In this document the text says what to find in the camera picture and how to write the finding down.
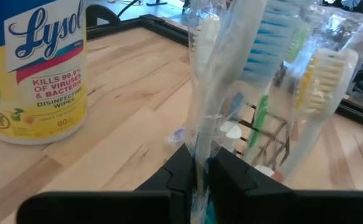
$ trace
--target lysol wipes container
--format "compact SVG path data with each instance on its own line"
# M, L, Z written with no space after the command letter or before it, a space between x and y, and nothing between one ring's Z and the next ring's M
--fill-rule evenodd
M45 144L87 112L84 0L0 1L0 140Z

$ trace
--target black metal frame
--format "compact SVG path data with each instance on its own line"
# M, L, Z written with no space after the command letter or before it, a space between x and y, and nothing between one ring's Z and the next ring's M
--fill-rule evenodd
M126 30L135 29L138 27L145 28L147 30L155 32L163 37L166 37L168 39L171 39L179 44L188 47L188 42L189 42L188 31L176 27L166 22L164 19L161 19L159 17L150 14L140 16L136 19L122 21L121 23L117 24L105 24L100 26L88 27L87 39L92 40L104 37L106 35L112 35ZM363 74L363 71L360 71L357 77L360 77L361 76L360 74ZM363 124L363 107L351 103L348 100L345 99L342 100L341 104L336 110L336 113L344 117L347 117L351 120L357 121L360 124ZM249 123L248 121L242 121L241 123L247 126L248 128L253 129L252 125L253 122Z

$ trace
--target wooden table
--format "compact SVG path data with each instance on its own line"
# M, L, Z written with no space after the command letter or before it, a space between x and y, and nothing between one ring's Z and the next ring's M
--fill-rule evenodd
M187 116L187 48L142 28L87 47L84 127L44 146L0 142L0 223L14 223L17 206L38 192L133 190L174 152L163 142ZM290 185L363 189L363 127L335 116Z

